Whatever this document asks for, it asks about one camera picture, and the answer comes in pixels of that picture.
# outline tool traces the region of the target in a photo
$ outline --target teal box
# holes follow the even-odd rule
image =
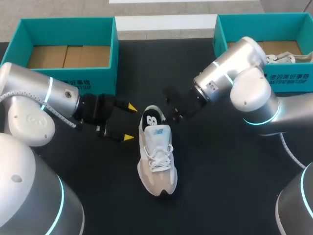
[[[213,47],[218,57],[227,42],[244,36],[255,41],[297,41],[303,55],[313,51],[313,19],[309,13],[264,13],[218,15]],[[267,64],[264,67],[275,92],[312,92],[313,63]]]
[[[118,37],[114,17],[21,19],[1,65],[12,62],[27,67],[34,46],[111,46],[108,67],[32,70],[75,85],[80,94],[115,94]]]

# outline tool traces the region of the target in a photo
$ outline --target white sneaker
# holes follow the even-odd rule
[[[140,179],[154,196],[172,194],[177,185],[174,166],[172,134],[160,108],[148,106],[139,125],[141,159],[137,169]]]

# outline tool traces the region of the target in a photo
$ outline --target metal cylinder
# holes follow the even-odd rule
[[[275,208],[282,235],[313,234],[313,164],[310,164],[280,193]]]
[[[0,234],[81,235],[74,192],[28,146],[7,134],[0,142]]]
[[[266,55],[258,43],[243,37],[194,78],[195,87],[207,101],[215,102],[230,92],[239,73],[265,64]]]
[[[261,125],[271,121],[278,114],[280,108],[279,101],[273,91],[265,104],[254,111],[243,112],[243,118],[249,124]]]
[[[65,117],[75,112],[79,102],[77,87],[12,63],[4,63],[0,68],[0,94],[19,91],[39,97]]]

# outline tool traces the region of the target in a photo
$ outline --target black table surface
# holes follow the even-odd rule
[[[2,58],[7,43],[0,44]],[[139,179],[138,125],[148,105],[165,113],[162,88],[184,91],[215,59],[212,39],[120,41],[116,95],[138,110],[116,110],[112,129],[135,135],[117,144],[55,119],[56,133],[36,149],[75,191],[86,216],[85,235],[278,235],[274,208],[280,191],[301,171],[278,137],[259,137],[244,125],[229,98],[172,126],[178,185],[171,199],[147,193]],[[4,111],[1,112],[3,125]],[[311,161],[310,132],[286,135],[290,149]]]

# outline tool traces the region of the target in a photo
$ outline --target shoe sole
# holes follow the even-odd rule
[[[161,110],[158,106],[156,106],[156,105],[150,105],[150,106],[148,106],[148,107],[145,109],[145,111],[146,111],[146,110],[149,110],[149,109],[157,110],[158,113],[159,113],[160,116],[161,116],[162,122],[166,120],[166,118],[165,118],[165,116],[164,116],[162,110]],[[142,130],[142,118],[141,118],[141,120],[140,120],[139,128]],[[137,170],[138,170],[138,174],[139,174],[140,180],[141,180],[142,184],[144,185],[144,187],[146,188],[146,190],[147,190],[150,194],[152,194],[153,196],[158,197],[159,195],[153,194],[153,193],[149,190],[149,188],[145,185],[144,181],[142,180],[141,169],[140,169],[140,160],[139,160],[138,165],[137,165]],[[176,167],[174,167],[174,169],[175,169],[176,180],[175,180],[175,187],[174,187],[173,192],[174,192],[175,189],[176,189],[177,181],[178,181],[178,175],[177,175]]]

